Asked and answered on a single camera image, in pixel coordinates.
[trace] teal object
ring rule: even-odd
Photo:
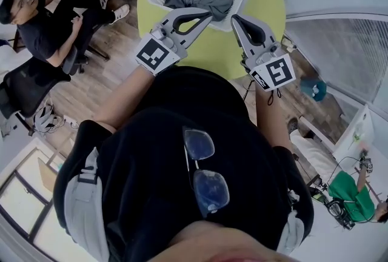
[[[318,88],[318,93],[313,96],[313,88],[316,86]],[[301,80],[301,91],[315,101],[321,101],[326,95],[326,83],[318,79],[302,79]]]

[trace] black pants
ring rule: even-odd
[[[71,20],[78,14],[73,11],[77,8],[87,8],[82,14],[81,29],[74,42],[80,54],[84,54],[92,38],[96,26],[109,24],[115,20],[115,14],[111,11],[103,10],[99,0],[61,0],[56,7],[53,17],[58,22],[58,30],[66,31],[65,36],[72,33],[73,24]]]

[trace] chair leg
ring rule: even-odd
[[[88,47],[87,47],[87,50],[88,50],[90,53],[94,54],[94,55],[97,55],[97,56],[100,56],[100,57],[104,58],[104,61],[105,61],[105,62],[108,61],[108,60],[110,60],[110,57],[109,57],[108,55],[103,55],[103,54],[101,54],[99,51],[97,51],[96,49],[94,49],[94,48],[91,47],[91,46],[88,46]]]

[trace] green shirt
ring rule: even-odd
[[[375,205],[366,186],[359,192],[354,179],[343,171],[338,173],[329,186],[329,194],[332,197],[341,198],[345,202],[353,202],[344,203],[344,205],[349,217],[354,222],[369,220],[375,213]]]

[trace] hand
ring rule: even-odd
[[[84,19],[84,17],[81,15],[81,16],[76,16],[73,18],[72,20],[72,23],[73,23],[73,34],[78,34],[79,32],[79,29],[81,29],[81,26],[82,26],[82,20]]]

